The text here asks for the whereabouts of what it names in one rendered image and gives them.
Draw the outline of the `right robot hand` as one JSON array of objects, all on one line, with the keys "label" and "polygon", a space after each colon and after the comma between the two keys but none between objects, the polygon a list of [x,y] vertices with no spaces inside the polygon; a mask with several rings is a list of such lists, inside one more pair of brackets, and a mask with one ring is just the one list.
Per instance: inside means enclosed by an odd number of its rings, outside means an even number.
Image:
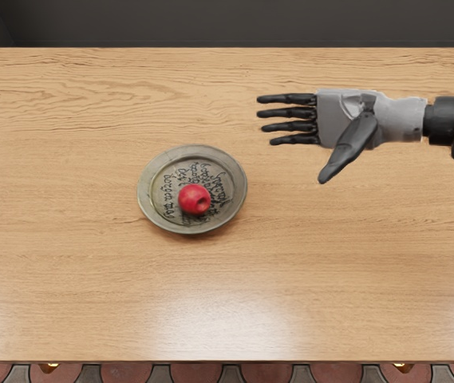
[{"label": "right robot hand", "polygon": [[263,132],[288,132],[270,140],[282,144],[314,144],[333,151],[318,174],[325,184],[363,151],[391,143],[419,142],[428,102],[421,97],[393,99],[366,89],[319,89],[316,93],[284,93],[257,97],[262,105],[285,108],[257,112],[259,118],[285,117],[266,124]]}]

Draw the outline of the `grey plate with script print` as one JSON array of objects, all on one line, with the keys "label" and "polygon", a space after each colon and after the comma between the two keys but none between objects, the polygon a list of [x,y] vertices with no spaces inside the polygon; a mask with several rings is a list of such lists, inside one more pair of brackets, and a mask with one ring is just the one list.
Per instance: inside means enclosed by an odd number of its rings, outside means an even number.
[{"label": "grey plate with script print", "polygon": [[[198,184],[211,196],[211,205],[196,216],[185,213],[180,190]],[[170,148],[142,171],[137,184],[141,211],[156,226],[181,235],[198,235],[229,223],[247,196],[247,176],[228,153],[203,144]]]}]

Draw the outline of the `red apple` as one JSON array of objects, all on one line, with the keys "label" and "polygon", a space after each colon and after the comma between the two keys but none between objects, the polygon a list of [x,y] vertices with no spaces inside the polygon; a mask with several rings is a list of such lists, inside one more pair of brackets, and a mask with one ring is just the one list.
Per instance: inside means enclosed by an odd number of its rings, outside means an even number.
[{"label": "red apple", "polygon": [[179,191],[178,204],[188,215],[203,215],[211,206],[211,196],[204,186],[189,184]]}]

